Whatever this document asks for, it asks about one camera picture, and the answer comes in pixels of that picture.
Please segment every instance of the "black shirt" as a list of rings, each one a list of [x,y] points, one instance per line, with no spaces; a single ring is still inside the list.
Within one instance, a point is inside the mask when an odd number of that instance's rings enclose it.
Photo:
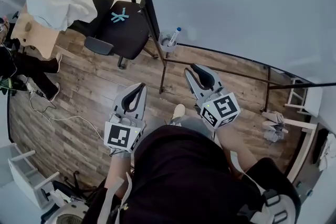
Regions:
[[[237,223],[243,205],[261,210],[264,203],[247,177],[239,180],[230,174],[222,149],[190,129],[158,128],[139,145],[134,157],[133,187],[120,223]],[[261,159],[247,174],[262,188],[291,197],[298,216],[299,197],[271,159]],[[101,207],[104,195],[99,200],[93,208]],[[100,210],[95,211],[88,211],[87,223],[96,223]]]

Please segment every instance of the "white shoe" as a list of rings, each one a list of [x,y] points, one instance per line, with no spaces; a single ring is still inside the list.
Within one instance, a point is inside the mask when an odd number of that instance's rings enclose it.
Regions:
[[[58,93],[59,93],[59,91],[60,91],[60,89],[61,89],[61,87],[60,87],[60,85],[59,85],[58,82],[55,83],[55,86],[57,87],[57,92],[56,92],[55,95],[49,100],[49,102],[53,102],[53,101],[55,100],[55,97],[58,95]]]
[[[177,118],[177,117],[182,117],[185,115],[185,106],[183,104],[178,104],[176,107],[175,107],[175,110],[174,110],[174,114],[173,114],[173,118]]]
[[[57,73],[59,72],[59,69],[60,69],[60,67],[61,67],[61,61],[62,61],[62,57],[63,57],[63,54],[61,54],[60,52],[58,52],[57,54],[56,54],[56,60],[57,60],[57,62],[58,62],[58,70],[57,70]]]

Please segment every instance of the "black cable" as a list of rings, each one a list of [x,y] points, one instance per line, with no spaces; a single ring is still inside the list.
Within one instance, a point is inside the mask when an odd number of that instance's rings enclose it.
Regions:
[[[40,92],[40,91],[30,91],[30,92],[34,92],[34,93],[36,93],[38,96],[47,99],[47,98],[43,95],[43,93]],[[32,98],[33,98],[33,97],[30,97],[30,98],[29,98],[29,103],[30,103],[30,106],[32,107],[32,110],[34,110],[34,111],[37,111],[37,112],[40,112],[40,113],[44,113],[44,112],[47,111],[48,108],[51,108],[51,109],[57,109],[57,107],[56,107],[53,103],[51,103],[48,99],[47,99],[48,102],[50,102],[50,104],[52,104],[53,107],[52,107],[52,106],[47,106],[43,111],[39,111],[39,110],[37,110],[37,109],[34,109],[34,107],[33,107],[33,105],[32,105]]]
[[[118,150],[118,149],[115,148],[114,151],[111,152],[111,154],[109,156],[112,157],[114,154],[118,154],[118,153],[121,153],[121,152],[128,152],[128,151]]]

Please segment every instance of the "wood laminate flooring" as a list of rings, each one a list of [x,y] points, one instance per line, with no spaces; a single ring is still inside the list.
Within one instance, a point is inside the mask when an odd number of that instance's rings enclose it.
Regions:
[[[104,123],[109,118],[116,94],[135,83],[144,82],[148,97],[144,119],[158,116],[169,120],[177,104],[186,106],[186,114],[197,116],[193,109],[195,99],[184,78],[186,66],[168,63],[164,81],[164,92],[159,94],[163,66],[160,59],[152,59],[142,52],[135,60],[127,61],[127,68],[117,67],[118,56],[94,54],[83,46],[84,36],[68,30],[60,34],[52,55],[64,54],[60,73],[49,74],[54,82],[59,82],[61,91],[54,104],[56,110],[48,109],[47,118],[69,118],[79,115],[90,121],[103,136]],[[153,41],[146,45],[154,51]],[[28,49],[28,54],[41,56],[37,50]],[[171,59],[190,61],[236,72],[267,78],[267,69],[257,63],[230,57],[206,50],[178,47]],[[289,128],[285,139],[269,143],[263,138],[261,128],[265,120],[259,110],[264,106],[266,84],[227,73],[219,73],[224,86],[234,92],[242,110],[238,119],[232,123],[237,135],[258,159],[271,157],[281,171],[285,171],[297,147],[300,129]],[[286,76],[272,71],[272,79],[290,83]],[[289,90],[271,91],[271,110],[277,110],[285,117],[303,120],[296,110],[284,108]],[[48,102],[35,96],[31,100],[34,108],[43,110]],[[106,177],[109,164],[109,150],[103,145],[92,127],[80,118],[66,121],[48,121],[39,113],[32,111],[28,93],[18,92],[10,100],[10,128],[12,139],[23,151],[36,150],[32,161],[45,176],[60,171],[70,178],[73,171],[80,171],[81,182],[98,186]]]

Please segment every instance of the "whiteboard marker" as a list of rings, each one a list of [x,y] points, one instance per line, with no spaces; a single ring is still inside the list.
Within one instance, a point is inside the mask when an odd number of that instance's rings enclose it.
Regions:
[[[176,30],[175,30],[175,33],[173,34],[171,40],[169,41],[168,43],[168,47],[172,47],[174,45],[174,42],[178,36],[178,34],[181,32],[181,28],[178,27]]]

